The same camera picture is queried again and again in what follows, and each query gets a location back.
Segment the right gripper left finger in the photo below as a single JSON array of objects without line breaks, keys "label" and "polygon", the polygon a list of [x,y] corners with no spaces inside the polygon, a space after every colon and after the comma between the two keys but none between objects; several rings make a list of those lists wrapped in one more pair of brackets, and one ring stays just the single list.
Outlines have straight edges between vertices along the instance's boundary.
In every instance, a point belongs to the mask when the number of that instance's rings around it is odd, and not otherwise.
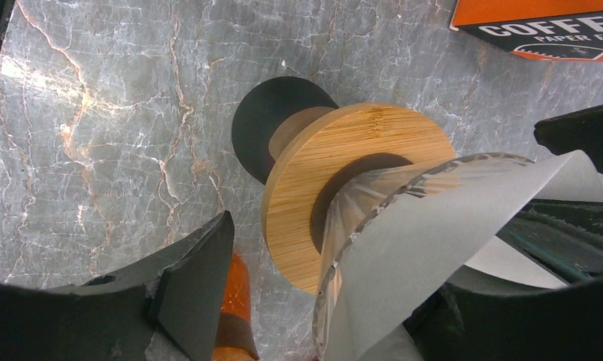
[{"label": "right gripper left finger", "polygon": [[210,359],[234,232],[225,211],[79,286],[0,284],[0,360],[143,360],[159,333],[188,359]]}]

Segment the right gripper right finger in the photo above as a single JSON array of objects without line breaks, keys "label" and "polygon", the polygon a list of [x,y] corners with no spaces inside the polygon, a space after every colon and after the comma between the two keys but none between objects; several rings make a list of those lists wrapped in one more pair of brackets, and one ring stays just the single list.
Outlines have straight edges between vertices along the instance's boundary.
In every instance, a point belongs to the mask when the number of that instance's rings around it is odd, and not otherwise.
[{"label": "right gripper right finger", "polygon": [[603,360],[603,277],[551,290],[455,275],[403,326],[425,360]]}]

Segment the clear glass dripper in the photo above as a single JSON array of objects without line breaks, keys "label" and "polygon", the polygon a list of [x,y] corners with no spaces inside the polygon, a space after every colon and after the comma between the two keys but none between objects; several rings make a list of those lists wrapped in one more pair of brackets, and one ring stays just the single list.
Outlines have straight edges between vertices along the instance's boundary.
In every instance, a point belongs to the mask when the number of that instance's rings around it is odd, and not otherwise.
[{"label": "clear glass dripper", "polygon": [[349,179],[331,200],[323,230],[322,265],[312,323],[319,359],[326,358],[329,327],[341,288],[339,262],[367,223],[401,194],[421,199],[531,164],[530,159],[510,153],[477,153],[442,163],[364,171]]}]

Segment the amber glass carafe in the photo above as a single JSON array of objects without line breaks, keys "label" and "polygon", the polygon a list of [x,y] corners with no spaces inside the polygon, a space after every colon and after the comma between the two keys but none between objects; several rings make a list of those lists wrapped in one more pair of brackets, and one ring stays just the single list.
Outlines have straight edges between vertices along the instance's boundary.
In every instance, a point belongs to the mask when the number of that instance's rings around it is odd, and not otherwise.
[{"label": "amber glass carafe", "polygon": [[247,266],[233,253],[211,360],[259,360],[251,329],[250,300]]}]

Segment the orange coffee filter box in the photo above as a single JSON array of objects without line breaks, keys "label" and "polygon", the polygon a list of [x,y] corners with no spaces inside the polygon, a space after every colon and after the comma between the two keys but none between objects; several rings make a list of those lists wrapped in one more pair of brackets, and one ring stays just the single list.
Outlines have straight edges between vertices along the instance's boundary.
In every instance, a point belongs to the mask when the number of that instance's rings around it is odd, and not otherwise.
[{"label": "orange coffee filter box", "polygon": [[449,27],[526,59],[603,62],[603,0],[460,0]]}]

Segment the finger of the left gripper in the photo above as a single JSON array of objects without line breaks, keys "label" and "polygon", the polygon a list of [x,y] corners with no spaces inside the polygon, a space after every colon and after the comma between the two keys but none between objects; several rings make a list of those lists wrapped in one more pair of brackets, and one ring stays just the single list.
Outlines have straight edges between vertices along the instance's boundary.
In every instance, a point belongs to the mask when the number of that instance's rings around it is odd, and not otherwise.
[{"label": "finger of the left gripper", "polygon": [[603,276],[603,202],[533,199],[497,237],[568,284]]},{"label": "finger of the left gripper", "polygon": [[553,155],[582,150],[603,174],[603,105],[541,120],[534,137]]}]

